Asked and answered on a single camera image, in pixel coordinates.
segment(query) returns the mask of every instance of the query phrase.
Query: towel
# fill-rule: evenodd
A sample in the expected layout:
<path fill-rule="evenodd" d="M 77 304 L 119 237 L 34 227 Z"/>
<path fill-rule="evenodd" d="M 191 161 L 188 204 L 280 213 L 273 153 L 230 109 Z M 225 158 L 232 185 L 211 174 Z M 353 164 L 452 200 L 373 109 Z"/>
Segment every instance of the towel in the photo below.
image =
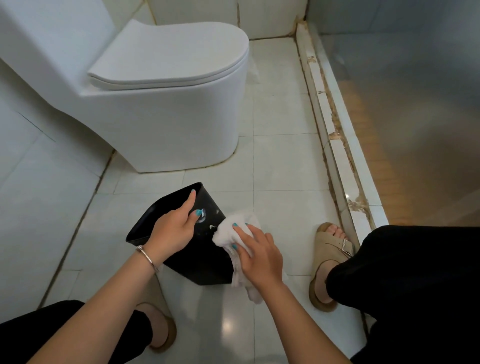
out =
<path fill-rule="evenodd" d="M 233 223 L 236 223 L 239 228 L 241 228 L 246 234 L 250 235 L 251 237 L 253 237 L 253 234 L 250 229 L 247 228 L 247 225 L 245 223 L 261 229 L 257 217 L 252 212 L 238 213 L 228 216 L 225 220 L 221 222 L 216 232 L 213 234 L 212 241 L 215 243 L 215 245 L 224 248 L 230 256 L 230 259 L 232 260 L 232 287 L 245 287 L 250 301 L 253 301 L 256 304 L 262 303 L 263 299 L 260 293 L 243 274 L 243 271 L 241 270 L 240 257 L 237 251 L 232 247 L 233 243 L 239 244 L 245 248 L 245 250 L 250 256 L 252 256 L 252 251 L 250 250 L 250 248 L 248 248 L 243 243 L 243 241 L 240 239 L 240 236 L 233 229 Z"/>

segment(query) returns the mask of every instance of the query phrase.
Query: foot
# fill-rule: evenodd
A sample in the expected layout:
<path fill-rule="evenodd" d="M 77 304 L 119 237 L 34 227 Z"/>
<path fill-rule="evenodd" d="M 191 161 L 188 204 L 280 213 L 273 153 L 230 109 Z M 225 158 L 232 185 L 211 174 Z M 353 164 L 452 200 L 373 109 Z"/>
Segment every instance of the foot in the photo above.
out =
<path fill-rule="evenodd" d="M 325 232 L 337 238 L 348 240 L 343 230 L 339 228 L 337 225 L 334 225 L 334 224 L 330 225 Z M 335 260 L 327 260 L 318 267 L 316 280 L 315 280 L 315 296 L 317 296 L 318 300 L 322 303 L 330 303 L 333 301 L 327 293 L 325 282 L 326 282 L 328 273 L 330 273 L 332 268 L 337 266 L 338 264 L 339 263 Z"/>
<path fill-rule="evenodd" d="M 150 346 L 159 348 L 165 344 L 168 337 L 168 325 L 163 313 L 149 303 L 141 303 L 135 309 L 142 311 L 150 320 L 153 332 Z"/>

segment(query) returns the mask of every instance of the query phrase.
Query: person's left hand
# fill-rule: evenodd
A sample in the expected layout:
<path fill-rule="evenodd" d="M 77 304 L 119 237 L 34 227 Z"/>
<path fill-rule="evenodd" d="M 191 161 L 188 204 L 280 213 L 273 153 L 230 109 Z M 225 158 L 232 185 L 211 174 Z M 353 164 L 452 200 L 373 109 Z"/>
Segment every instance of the person's left hand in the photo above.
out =
<path fill-rule="evenodd" d="M 163 263 L 172 254 L 182 250 L 193 236 L 193 227 L 202 211 L 189 215 L 195 203 L 196 192 L 192 190 L 183 205 L 161 216 L 153 227 L 152 235 L 145 244 L 145 252 L 155 266 Z"/>

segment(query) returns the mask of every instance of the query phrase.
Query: toilet tank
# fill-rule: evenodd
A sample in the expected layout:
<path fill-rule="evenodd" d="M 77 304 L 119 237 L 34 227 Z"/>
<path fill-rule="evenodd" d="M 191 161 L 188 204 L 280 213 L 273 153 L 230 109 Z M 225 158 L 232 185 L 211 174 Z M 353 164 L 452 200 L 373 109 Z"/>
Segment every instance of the toilet tank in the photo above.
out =
<path fill-rule="evenodd" d="M 62 111 L 116 33 L 102 0 L 0 0 L 0 58 Z"/>

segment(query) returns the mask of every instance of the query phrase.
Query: sandal buckle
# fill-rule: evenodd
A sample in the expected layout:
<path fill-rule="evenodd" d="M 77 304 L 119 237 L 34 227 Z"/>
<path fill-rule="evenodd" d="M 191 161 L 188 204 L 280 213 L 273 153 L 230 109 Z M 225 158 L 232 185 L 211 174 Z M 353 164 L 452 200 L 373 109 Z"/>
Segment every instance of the sandal buckle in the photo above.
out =
<path fill-rule="evenodd" d="M 346 248 L 346 244 L 345 243 L 350 243 L 350 251 L 348 252 L 347 250 L 345 250 Z M 354 252 L 354 246 L 353 246 L 353 243 L 352 242 L 349 242 L 347 239 L 343 239 L 343 243 L 342 243 L 342 252 L 344 252 L 346 255 L 348 255 L 350 258 L 353 257 L 353 254 L 355 253 Z"/>

